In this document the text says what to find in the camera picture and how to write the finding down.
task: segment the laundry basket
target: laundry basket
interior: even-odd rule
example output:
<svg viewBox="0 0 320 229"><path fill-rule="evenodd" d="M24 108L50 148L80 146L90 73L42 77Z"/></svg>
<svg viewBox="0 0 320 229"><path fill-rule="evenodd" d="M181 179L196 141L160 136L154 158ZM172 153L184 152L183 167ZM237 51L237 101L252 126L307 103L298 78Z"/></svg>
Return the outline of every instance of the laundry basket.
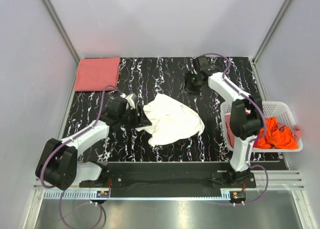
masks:
<svg viewBox="0 0 320 229"><path fill-rule="evenodd" d="M231 113L231 105L227 102L223 102L220 108L221 108L223 137L224 137L226 146L229 148L229 150L233 151L234 149L229 144L229 141L228 141L228 137L227 137L228 132L227 132L227 126L226 126L226 120L225 120L225 115ZM287 104L279 101L263 101L262 108L263 108L263 114L266 118L276 117L278 122L286 124L291 129L294 128L296 122ZM260 149L260 148L254 147L252 149L252 152L260 152L260 153L300 152L304 147L301 139L298 141L297 145L299 147L298 149L281 149L281 148Z"/></svg>

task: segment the white wall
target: white wall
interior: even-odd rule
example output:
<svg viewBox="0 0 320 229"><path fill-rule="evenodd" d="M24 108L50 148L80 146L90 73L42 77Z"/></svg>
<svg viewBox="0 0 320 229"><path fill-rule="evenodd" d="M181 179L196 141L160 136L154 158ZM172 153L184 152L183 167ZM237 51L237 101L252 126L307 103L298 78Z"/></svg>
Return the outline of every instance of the white wall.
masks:
<svg viewBox="0 0 320 229"><path fill-rule="evenodd" d="M294 0L258 61L269 100L283 101L302 126L303 150L289 153L320 225L320 0Z"/></svg>
<svg viewBox="0 0 320 229"><path fill-rule="evenodd" d="M82 57L253 57L284 0L51 0Z"/></svg>
<svg viewBox="0 0 320 229"><path fill-rule="evenodd" d="M0 227L21 228L76 63L40 0L0 0Z"/></svg>

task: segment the pink cloth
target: pink cloth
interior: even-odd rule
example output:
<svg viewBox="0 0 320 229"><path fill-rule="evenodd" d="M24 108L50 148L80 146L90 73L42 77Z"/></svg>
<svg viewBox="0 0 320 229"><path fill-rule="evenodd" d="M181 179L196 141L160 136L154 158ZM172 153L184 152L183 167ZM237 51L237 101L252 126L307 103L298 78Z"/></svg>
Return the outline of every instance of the pink cloth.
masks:
<svg viewBox="0 0 320 229"><path fill-rule="evenodd" d="M81 59L76 72L74 91L103 91L107 85L117 87L119 63L120 57Z"/></svg>
<svg viewBox="0 0 320 229"><path fill-rule="evenodd" d="M230 128L230 114L224 116L225 119L225 124L226 124L226 129L227 129L227 140L230 144L231 147L235 146L235 135L232 133L231 128ZM277 127L280 131L285 129L287 125L284 123L278 122ZM298 143L300 138L302 137L302 130L299 125L294 125L293 130L291 130L292 137L294 138L294 141Z"/></svg>

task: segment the red cloth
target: red cloth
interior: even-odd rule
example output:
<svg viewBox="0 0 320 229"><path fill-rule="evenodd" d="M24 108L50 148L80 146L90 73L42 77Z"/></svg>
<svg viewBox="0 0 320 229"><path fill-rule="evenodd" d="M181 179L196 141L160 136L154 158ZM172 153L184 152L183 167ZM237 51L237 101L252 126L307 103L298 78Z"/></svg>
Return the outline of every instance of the red cloth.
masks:
<svg viewBox="0 0 320 229"><path fill-rule="evenodd" d="M119 63L120 57L81 59L76 72L74 91L103 91L107 85L117 87Z"/></svg>
<svg viewBox="0 0 320 229"><path fill-rule="evenodd" d="M230 128L230 114L225 115L225 124L227 128L227 140L230 146L234 147L235 145L235 135L232 133ZM258 141L255 141L255 148L260 149L298 149L298 141L302 137L302 130L300 126L295 125L293 130L290 130L288 126L284 123L277 122L276 117L266 118L266 135ZM264 132L262 128L258 137L260 137Z"/></svg>

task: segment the cable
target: cable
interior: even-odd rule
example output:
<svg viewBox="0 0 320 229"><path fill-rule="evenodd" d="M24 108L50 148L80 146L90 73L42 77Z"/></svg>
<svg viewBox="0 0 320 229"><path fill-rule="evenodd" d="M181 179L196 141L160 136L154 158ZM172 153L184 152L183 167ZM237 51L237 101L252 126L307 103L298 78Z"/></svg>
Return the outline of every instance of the cable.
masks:
<svg viewBox="0 0 320 229"><path fill-rule="evenodd" d="M66 222L64 216L62 215L62 198L64 197L65 192L66 192L66 191L64 190L64 191L61 193L60 200L59 200L59 214L60 214L60 218L61 218L61 221L63 222L63 224L64 224L67 228L69 228L69 229L76 229L75 227L70 226L70 225ZM98 221L97 221L92 227L90 227L89 229L95 229L95 228L97 228L98 224L100 223L100 221L101 221L101 219L102 219L102 214L103 214L103 212L104 212L104 214L106 214L105 209L104 209L100 204L96 203L96 205L100 208L100 216L99 216Z"/></svg>
<svg viewBox="0 0 320 229"><path fill-rule="evenodd" d="M113 88L115 91L117 90L119 93L121 93L115 86L113 85L107 85L103 91L102 91L102 96L101 96L101 103L100 103L100 108L99 108L99 112L98 112L98 116L96 117L96 120L94 122L94 124L92 125L92 127L88 127L86 130L82 131L81 133L75 135L73 137L73 139L77 139L78 137L81 137L83 134L87 133L89 130L91 130L94 126L96 126L96 124L98 123L99 119L100 119L100 116L101 116L101 113L102 113L102 109L103 109L103 104L104 104L104 98L105 98L105 92L107 90L107 88ZM54 188L55 186L51 185L46 185L45 184L45 180L44 180L44 177L45 177L45 171L46 171L46 168L50 162L50 160L57 154L57 152L63 148L65 145L67 145L68 143L72 142L71 139L65 141L64 143L62 143L61 145L59 145L49 156L48 158L46 159L46 161L44 162L43 164L43 167L41 169L41 173L40 173L40 181L41 181L41 185L46 188L46 189L52 189Z"/></svg>
<svg viewBox="0 0 320 229"><path fill-rule="evenodd" d="M258 201L260 201L264 196L265 196L265 193L268 189L268 185L269 185L269 176L268 176L268 172L267 170L262 166L262 165L253 165L251 166L250 165L250 156L249 155L249 151L250 151L250 147L252 146L252 143L254 141L257 141L257 140L260 140L262 139L265 135L266 135L266 132L267 132L267 123L266 123L266 118L264 116L264 113L261 111L261 109L259 108L259 106L248 96L246 96L245 94L241 93L239 89L237 89L230 81L229 81L229 78L226 77L226 73L230 70L230 67L232 65L231 61L229 60L229 58L227 58L226 56L224 55L221 55L221 54L218 54L218 53L206 53L206 54L203 54L202 56L210 56L210 55L213 55L213 56L218 56L218 57L221 57L223 59L225 59L228 64L227 64L227 67L226 69L223 71L222 73L222 79L225 81L226 84L228 84L236 93L238 93L240 96L244 97L245 99L247 99L254 107L255 109L258 111L258 113L260 114L261 118L262 118L262 124L263 124L263 133L260 137L257 137L255 139L252 139L249 141L248 143L248 146L247 146L247 149L246 149L246 152L245 152L245 163L248 165L248 167L250 169L253 169L253 168L261 168L262 170L264 170L265 172L265 177L266 177L266 183L265 183L265 188L264 188L264 191L262 192L262 194L255 200L253 201L250 201L250 202L247 202L246 205L250 205L250 204L253 204L253 203L256 203Z"/></svg>

